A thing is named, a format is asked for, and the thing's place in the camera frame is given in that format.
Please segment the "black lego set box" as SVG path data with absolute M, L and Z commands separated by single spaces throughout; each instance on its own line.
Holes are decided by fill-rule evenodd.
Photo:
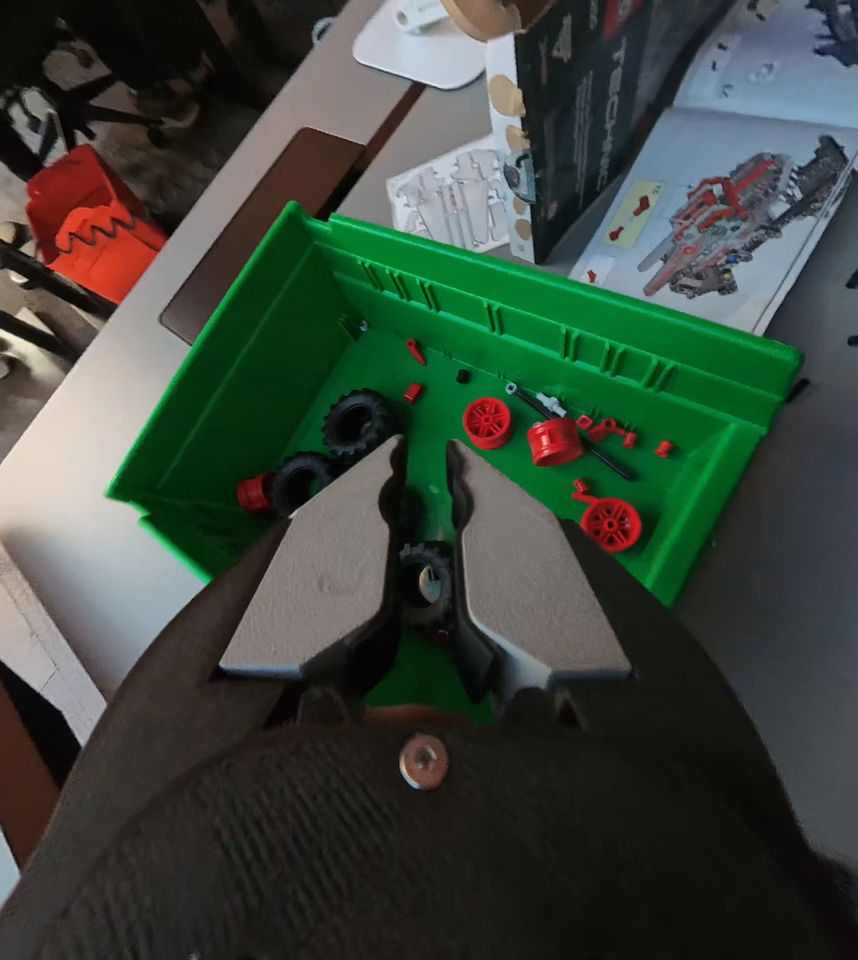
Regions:
M 730 2 L 546 2 L 485 43 L 511 253 L 541 264 L 671 101 Z

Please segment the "black office chair base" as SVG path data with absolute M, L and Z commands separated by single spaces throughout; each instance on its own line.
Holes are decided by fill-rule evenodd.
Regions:
M 97 61 L 95 51 L 61 17 L 54 18 L 44 35 L 42 50 L 0 93 L 1 159 L 27 156 L 35 171 L 45 166 L 52 152 L 71 151 L 81 142 L 95 140 L 97 124 L 135 127 L 155 147 L 165 147 L 171 133 L 195 125 L 199 105 L 189 93 L 169 83 L 148 91 L 130 90 L 130 109 L 105 105 L 100 98 L 121 80 L 108 68 L 95 78 L 72 86 L 61 85 L 47 73 L 46 61 L 54 52 L 75 58 L 81 69 Z

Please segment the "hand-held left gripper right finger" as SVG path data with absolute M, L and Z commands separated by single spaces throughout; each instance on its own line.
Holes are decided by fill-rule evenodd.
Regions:
M 456 531 L 452 651 L 474 702 L 621 681 L 629 658 L 562 521 L 460 440 L 446 444 Z

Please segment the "small red lego connector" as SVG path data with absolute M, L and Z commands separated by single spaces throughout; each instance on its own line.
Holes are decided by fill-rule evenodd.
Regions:
M 599 445 L 608 437 L 615 436 L 621 439 L 622 446 L 626 450 L 634 450 L 636 447 L 638 435 L 619 426 L 612 417 L 593 419 L 582 414 L 576 419 L 576 425 L 591 444 Z

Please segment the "red plastic bin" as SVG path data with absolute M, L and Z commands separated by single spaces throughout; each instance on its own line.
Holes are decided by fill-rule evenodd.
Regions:
M 80 145 L 27 183 L 26 216 L 41 262 L 120 304 L 167 234 L 90 145 Z

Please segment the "dark table hatch panel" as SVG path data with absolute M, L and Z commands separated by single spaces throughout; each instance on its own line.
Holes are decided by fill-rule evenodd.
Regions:
M 159 316 L 159 324 L 193 344 L 290 202 L 319 215 L 351 174 L 366 146 L 314 127 L 300 128 L 246 197 Z

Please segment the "white stand base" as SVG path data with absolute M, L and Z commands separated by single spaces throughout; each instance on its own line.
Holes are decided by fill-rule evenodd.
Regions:
M 352 45 L 354 59 L 438 90 L 459 90 L 484 71 L 484 45 L 438 1 L 386 1 Z

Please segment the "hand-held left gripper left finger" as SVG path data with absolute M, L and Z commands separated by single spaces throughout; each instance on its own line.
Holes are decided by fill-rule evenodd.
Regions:
M 346 669 L 394 609 L 408 443 L 386 439 L 289 519 L 219 662 L 238 677 L 315 681 Z

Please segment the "black lego axle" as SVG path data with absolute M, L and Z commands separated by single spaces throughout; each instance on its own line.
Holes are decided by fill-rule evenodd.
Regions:
M 550 411 L 546 410 L 536 399 L 535 394 L 530 393 L 528 390 L 518 386 L 514 382 L 508 382 L 506 386 L 506 392 L 510 396 L 517 397 L 520 401 L 525 402 L 536 411 L 537 414 L 540 414 L 544 419 L 556 418 Z M 606 456 L 601 450 L 596 446 L 593 446 L 590 441 L 586 438 L 582 439 L 582 443 L 585 448 L 592 453 L 593 456 L 597 457 L 603 464 L 605 464 L 609 469 L 613 470 L 616 474 L 621 476 L 623 479 L 628 482 L 634 482 L 638 478 L 638 474 L 629 469 L 627 466 L 624 466 L 617 461 Z

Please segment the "green plastic bin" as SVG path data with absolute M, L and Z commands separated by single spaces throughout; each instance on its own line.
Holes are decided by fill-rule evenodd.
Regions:
M 420 343 L 427 366 L 411 357 L 408 339 Z M 453 556 L 445 450 L 461 441 L 562 521 L 632 668 L 622 680 L 573 680 L 514 696 L 573 714 L 628 714 L 624 726 L 641 714 L 659 731 L 723 738 L 722 730 L 750 722 L 670 608 L 800 365 L 798 353 L 777 342 L 370 224 L 320 222 L 291 204 L 199 335 L 107 495 L 134 507 L 149 532 L 222 591 L 212 628 L 196 617 L 188 624 L 216 643 L 185 679 L 190 690 L 221 698 L 269 687 L 269 729 L 348 718 L 372 694 L 429 700 L 455 714 L 474 701 L 453 656 L 453 602 L 444 624 L 407 627 L 397 570 L 406 544 L 444 542 Z M 459 369 L 470 371 L 468 384 L 456 382 Z M 573 421 L 613 418 L 635 432 L 635 449 L 615 436 L 592 445 L 638 478 L 628 482 L 585 447 L 575 462 L 534 466 L 526 434 L 549 418 L 507 394 L 510 381 L 556 397 Z M 412 382 L 425 384 L 414 405 L 403 399 Z M 332 457 L 323 421 L 360 389 L 388 400 L 396 434 L 408 443 L 393 612 L 339 674 L 229 675 L 219 662 L 292 516 L 250 515 L 236 488 L 299 451 L 330 457 L 334 481 L 345 474 L 362 459 Z M 510 410 L 512 436 L 500 449 L 476 448 L 463 428 L 466 407 L 479 398 Z M 653 453 L 661 441 L 675 445 L 667 460 Z M 582 532 L 586 505 L 571 496 L 578 478 L 594 498 L 619 498 L 638 511 L 636 546 L 610 555 Z M 474 703 L 501 714 L 510 701 L 488 695 Z

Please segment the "lego instruction booklet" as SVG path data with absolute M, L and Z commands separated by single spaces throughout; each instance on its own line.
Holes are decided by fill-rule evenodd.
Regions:
M 736 2 L 576 282 L 762 334 L 858 173 L 858 1 Z

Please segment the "black lego tire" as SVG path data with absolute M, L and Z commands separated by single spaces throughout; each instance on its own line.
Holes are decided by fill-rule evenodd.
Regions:
M 412 629 L 447 622 L 454 596 L 452 552 L 443 541 L 407 543 L 398 560 L 402 622 Z
M 322 438 L 332 457 L 357 462 L 396 433 L 388 400 L 376 390 L 360 389 L 332 405 L 323 421 Z
M 282 462 L 274 474 L 270 496 L 281 517 L 289 517 L 336 478 L 334 461 L 315 451 L 299 451 Z

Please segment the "instruction sheet on wooden stand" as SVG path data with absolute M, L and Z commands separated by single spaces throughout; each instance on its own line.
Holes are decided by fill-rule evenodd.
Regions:
M 441 1 L 449 18 L 466 35 L 478 42 L 489 42 L 523 30 L 518 2 Z

